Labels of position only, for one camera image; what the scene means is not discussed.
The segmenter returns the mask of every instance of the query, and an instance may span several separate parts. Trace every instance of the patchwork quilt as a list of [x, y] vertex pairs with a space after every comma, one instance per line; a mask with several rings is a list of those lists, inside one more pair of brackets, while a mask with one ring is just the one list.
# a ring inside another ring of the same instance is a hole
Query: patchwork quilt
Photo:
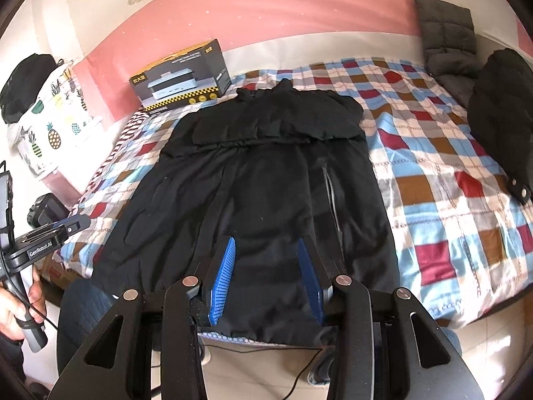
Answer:
[[[235, 77], [219, 101], [235, 97], [239, 87], [272, 88], [283, 78], [297, 89], [335, 90], [362, 105], [401, 283], [434, 318], [463, 326], [533, 281], [533, 204], [521, 206], [508, 195], [503, 171], [470, 136], [465, 110], [423, 68], [372, 57], [258, 70]], [[90, 277], [180, 118], [212, 104], [132, 116], [74, 209], [89, 215], [91, 226], [62, 248], [68, 267]]]

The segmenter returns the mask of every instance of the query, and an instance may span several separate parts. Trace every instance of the yellow and black checkered strip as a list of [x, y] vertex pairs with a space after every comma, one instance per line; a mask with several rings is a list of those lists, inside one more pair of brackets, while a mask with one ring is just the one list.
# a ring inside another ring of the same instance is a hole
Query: yellow and black checkered strip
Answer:
[[199, 96], [199, 95], [203, 95], [204, 93], [211, 93], [211, 92], [218, 92], [218, 91], [219, 91], [219, 88], [216, 86], [201, 88], [199, 90], [195, 90], [194, 92], [188, 92], [188, 93], [184, 93], [183, 95], [169, 97], [168, 99], [165, 99], [164, 101], [157, 102], [154, 105], [147, 106], [145, 110], [150, 111], [155, 108], [159, 108], [160, 106], [171, 104], [172, 102], [180, 101], [182, 99], [187, 99], [188, 97]]

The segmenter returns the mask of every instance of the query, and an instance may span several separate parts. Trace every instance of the pineapple print fabric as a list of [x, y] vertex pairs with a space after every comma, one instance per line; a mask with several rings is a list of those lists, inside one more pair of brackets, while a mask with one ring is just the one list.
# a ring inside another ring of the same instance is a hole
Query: pineapple print fabric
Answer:
[[62, 151], [83, 144], [100, 121], [89, 115], [72, 65], [65, 63], [50, 74], [35, 104], [16, 124], [17, 149], [35, 175], [52, 171]]

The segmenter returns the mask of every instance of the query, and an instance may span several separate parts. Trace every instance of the jacket sleeve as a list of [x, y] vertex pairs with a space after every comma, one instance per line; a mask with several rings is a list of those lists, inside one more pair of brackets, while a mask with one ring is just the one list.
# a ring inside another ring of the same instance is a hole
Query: jacket sleeve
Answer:
[[22, 354], [22, 341], [12, 341], [0, 334], [0, 354], [4, 357], [21, 381], [25, 381], [26, 375], [22, 369], [24, 356]]

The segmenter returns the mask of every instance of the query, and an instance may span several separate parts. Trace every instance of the silver screw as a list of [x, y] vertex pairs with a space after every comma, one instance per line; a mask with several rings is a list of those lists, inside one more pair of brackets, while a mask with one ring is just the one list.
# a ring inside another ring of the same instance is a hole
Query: silver screw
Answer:
[[198, 284], [198, 278], [196, 278], [195, 276], [191, 275], [189, 277], [185, 277], [183, 278], [183, 281], [182, 281], [183, 285], [185, 287], [194, 287]]
[[139, 296], [139, 293], [134, 288], [126, 290], [123, 294], [123, 297], [126, 301], [133, 301], [134, 299], [137, 299], [137, 296]]
[[337, 284], [340, 284], [341, 286], [349, 286], [352, 284], [352, 279], [348, 275], [339, 275], [337, 278], [335, 278], [335, 281], [337, 281]]
[[398, 290], [396, 290], [396, 295], [400, 299], [409, 299], [411, 297], [411, 292], [406, 288], [400, 287]]

